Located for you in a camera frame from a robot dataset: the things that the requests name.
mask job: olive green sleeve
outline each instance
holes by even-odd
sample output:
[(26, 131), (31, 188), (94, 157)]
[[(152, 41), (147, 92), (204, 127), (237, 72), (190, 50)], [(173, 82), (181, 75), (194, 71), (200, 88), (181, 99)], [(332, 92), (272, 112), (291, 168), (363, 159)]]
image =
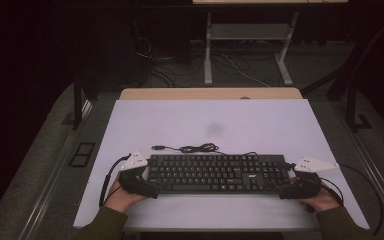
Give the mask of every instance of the olive green sleeve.
[(74, 240), (105, 239), (120, 240), (123, 236), (123, 226), (127, 221), (127, 215), (101, 207), (93, 221), (79, 229)]
[(373, 240), (369, 231), (359, 227), (344, 207), (326, 210), (316, 215), (323, 240)]

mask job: gray floor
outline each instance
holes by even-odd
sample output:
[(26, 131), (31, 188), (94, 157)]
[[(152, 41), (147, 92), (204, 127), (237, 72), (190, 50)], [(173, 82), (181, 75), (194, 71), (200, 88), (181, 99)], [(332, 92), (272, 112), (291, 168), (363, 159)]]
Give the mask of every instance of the gray floor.
[[(263, 84), (238, 74), (220, 53), (229, 56), (248, 76), (272, 87), (283, 87), (272, 58), (273, 49), (280, 49), (280, 45), (262, 43), (251, 47), (253, 51), (248, 51), (243, 45), (213, 50), (214, 87), (263, 87)], [(203, 52), (202, 48), (197, 48), (196, 55), (200, 57), (188, 65), (176, 64), (162, 57), (160, 62), (165, 63), (156, 70), (165, 74), (160, 74), (160, 77), (170, 80), (153, 76), (143, 87), (167, 87), (172, 82), (178, 86), (203, 86)], [(347, 59), (352, 48), (351, 44), (343, 43), (292, 45), (286, 65), (294, 87), (303, 88), (335, 70)], [(325, 97), (328, 88), (329, 84), (313, 91), (307, 98), (336, 160), (364, 172), (362, 162), (368, 156), (384, 178), (384, 121), (369, 101), (359, 95), (357, 113), (367, 117), (372, 129), (359, 130), (357, 134), (350, 132), (343, 120), (344, 101), (328, 101)], [(69, 125), (73, 112), (72, 87), (61, 94), (0, 203), (0, 239), (71, 238), (75, 233), (72, 224), (78, 204), (118, 96), (119, 93), (105, 93), (90, 102), (84, 111), (85, 120), (78, 130), (73, 131)], [(81, 142), (96, 143), (91, 162), (86, 168), (68, 167), (67, 162)], [(359, 175), (346, 169), (343, 172), (373, 228), (380, 217), (373, 191)], [(284, 233), (284, 238), (321, 239), (318, 232)], [(384, 239), (384, 224), (378, 239)]]

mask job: black keyboard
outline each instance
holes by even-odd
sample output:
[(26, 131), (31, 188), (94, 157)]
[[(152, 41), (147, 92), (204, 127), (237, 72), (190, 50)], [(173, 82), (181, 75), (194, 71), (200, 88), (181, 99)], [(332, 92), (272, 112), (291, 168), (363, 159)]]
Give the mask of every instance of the black keyboard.
[(275, 194), (289, 183), (283, 155), (151, 155), (148, 181), (161, 193)]

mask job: white tabletop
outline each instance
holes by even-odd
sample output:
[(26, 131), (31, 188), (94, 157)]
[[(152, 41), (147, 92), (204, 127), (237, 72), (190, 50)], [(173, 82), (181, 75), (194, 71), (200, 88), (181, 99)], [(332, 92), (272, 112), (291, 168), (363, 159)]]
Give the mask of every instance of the white tabletop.
[[(151, 146), (174, 148), (214, 143), (219, 151), (283, 154), (286, 162), (303, 155), (336, 162), (313, 111), (304, 99), (248, 100), (119, 100), (87, 184), (75, 227), (92, 221), (100, 191), (112, 164)], [(114, 181), (119, 167), (113, 173)], [(368, 224), (339, 169), (319, 172), (337, 184), (345, 206), (361, 227)], [(135, 205), (126, 231), (303, 231), (318, 228), (314, 214), (296, 200), (274, 196), (160, 195)]]

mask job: person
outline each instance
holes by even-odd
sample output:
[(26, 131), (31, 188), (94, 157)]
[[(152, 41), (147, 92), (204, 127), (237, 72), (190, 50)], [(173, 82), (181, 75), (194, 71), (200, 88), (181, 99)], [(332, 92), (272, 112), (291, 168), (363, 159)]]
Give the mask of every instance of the person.
[[(78, 230), (74, 240), (122, 239), (123, 226), (128, 218), (126, 212), (134, 204), (147, 199), (147, 197), (124, 191), (118, 182), (118, 177), (112, 184), (109, 196), (93, 221)], [(376, 239), (369, 231), (359, 227), (346, 208), (341, 207), (324, 188), (320, 190), (317, 196), (300, 199), (299, 202), (314, 208), (323, 240)]]

